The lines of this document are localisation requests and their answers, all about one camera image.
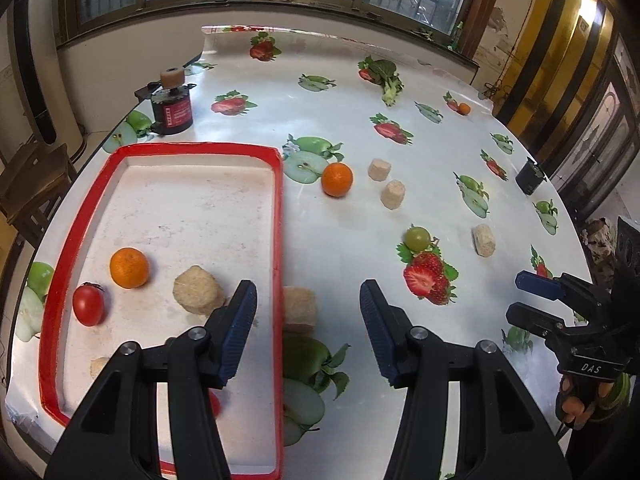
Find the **human hand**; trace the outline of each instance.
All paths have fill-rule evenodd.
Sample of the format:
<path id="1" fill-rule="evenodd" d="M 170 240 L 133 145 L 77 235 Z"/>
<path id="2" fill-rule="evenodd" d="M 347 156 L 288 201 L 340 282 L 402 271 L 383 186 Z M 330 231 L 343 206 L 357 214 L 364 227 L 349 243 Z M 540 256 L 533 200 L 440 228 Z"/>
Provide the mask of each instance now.
<path id="1" fill-rule="evenodd" d="M 574 389 L 574 386 L 575 382 L 572 380 L 572 377 L 569 375 L 564 375 L 562 376 L 562 380 L 560 381 L 560 389 L 558 394 L 561 396 L 570 394 Z M 613 389 L 613 386 L 614 383 L 598 383 L 597 399 L 589 406 L 585 406 L 578 397 L 569 395 L 564 399 L 561 405 L 561 409 L 565 413 L 564 419 L 562 421 L 565 424 L 573 423 L 574 430 L 581 430 L 589 420 L 590 416 L 593 415 L 593 412 L 596 409 L 596 402 L 607 397 L 610 391 Z"/>

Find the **orange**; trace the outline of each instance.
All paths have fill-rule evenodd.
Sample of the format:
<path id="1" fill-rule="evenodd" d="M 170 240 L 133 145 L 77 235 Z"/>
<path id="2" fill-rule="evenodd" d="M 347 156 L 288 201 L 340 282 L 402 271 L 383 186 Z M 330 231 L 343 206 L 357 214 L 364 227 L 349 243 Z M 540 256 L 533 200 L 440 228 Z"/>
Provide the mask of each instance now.
<path id="1" fill-rule="evenodd" d="M 146 256 L 132 247 L 124 247 L 113 253 L 109 261 L 111 279 L 122 288 L 142 286 L 149 279 L 149 263 Z"/>
<path id="2" fill-rule="evenodd" d="M 330 196 L 345 196 L 353 184 L 351 169 L 341 162 L 332 162 L 322 172 L 320 177 L 322 191 Z"/>
<path id="3" fill-rule="evenodd" d="M 471 113 L 471 106 L 466 103 L 460 103 L 458 105 L 458 113 L 460 115 L 469 115 Z"/>

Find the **light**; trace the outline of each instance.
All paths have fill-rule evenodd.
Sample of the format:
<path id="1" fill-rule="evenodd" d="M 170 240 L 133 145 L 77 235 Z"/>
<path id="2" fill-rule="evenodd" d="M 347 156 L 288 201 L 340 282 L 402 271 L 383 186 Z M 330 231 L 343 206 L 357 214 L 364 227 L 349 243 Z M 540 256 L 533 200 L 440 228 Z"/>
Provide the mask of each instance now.
<path id="1" fill-rule="evenodd" d="M 591 25 L 596 17 L 596 2 L 594 0 L 582 0 L 578 14 L 584 18 L 585 22 Z"/>

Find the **red label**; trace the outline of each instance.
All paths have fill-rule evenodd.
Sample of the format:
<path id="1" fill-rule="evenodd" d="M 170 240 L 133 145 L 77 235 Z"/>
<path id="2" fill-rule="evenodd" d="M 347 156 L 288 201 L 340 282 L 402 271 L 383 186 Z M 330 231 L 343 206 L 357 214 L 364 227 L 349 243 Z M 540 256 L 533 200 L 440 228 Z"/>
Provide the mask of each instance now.
<path id="1" fill-rule="evenodd" d="M 172 105 L 164 105 L 164 124 L 168 128 L 180 126 L 191 120 L 191 101 L 183 99 Z"/>

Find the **fruit-print tablecloth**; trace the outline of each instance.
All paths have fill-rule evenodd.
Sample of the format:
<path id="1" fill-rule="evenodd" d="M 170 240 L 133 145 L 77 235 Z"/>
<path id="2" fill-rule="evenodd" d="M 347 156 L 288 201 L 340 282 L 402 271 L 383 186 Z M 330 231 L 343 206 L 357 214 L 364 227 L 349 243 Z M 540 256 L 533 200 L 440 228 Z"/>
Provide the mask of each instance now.
<path id="1" fill-rule="evenodd" d="M 514 178 L 528 153 L 477 93 L 438 67 L 345 38 L 243 25 L 204 32 L 203 55 L 187 70 L 188 82 L 196 84 L 193 126 L 156 137 L 147 131 L 150 102 L 141 103 L 81 172 L 35 260 L 55 267 L 84 194 L 120 145 L 275 146 L 287 176 L 284 285 L 311 289 L 318 304 L 313 339 L 286 345 L 296 354 L 306 348 L 310 356 L 286 364 L 285 374 L 293 381 L 289 393 L 306 396 L 303 411 L 313 409 L 289 413 L 288 439 L 295 444 L 286 448 L 285 478 L 371 480 L 384 474 L 404 391 L 391 389 L 378 372 L 358 307 L 367 278 L 378 280 L 388 301 L 414 324 L 446 341 L 498 343 L 555 424 L 554 356 L 539 339 L 510 327 L 504 314 L 523 301 L 571 324 L 567 307 L 519 291 L 514 277 L 528 269 L 588 280 L 588 268 L 552 185 L 542 183 L 530 197 L 518 188 Z M 391 164 L 386 182 L 367 176 L 374 158 Z M 354 174 L 353 187 L 340 199 L 325 195 L 319 181 L 337 161 Z M 390 180 L 406 187 L 396 210 L 380 201 Z M 480 223 L 495 235 L 489 258 L 474 250 L 471 229 Z M 405 240 L 412 226 L 423 230 Z M 137 228 L 133 222 L 131 229 Z M 140 249 L 152 252 L 153 243 Z M 14 422 L 51 450 L 62 428 L 40 407 L 37 352 L 37 338 L 13 339 L 6 405 Z M 452 399 L 443 474 L 454 469 L 455 387 Z"/>

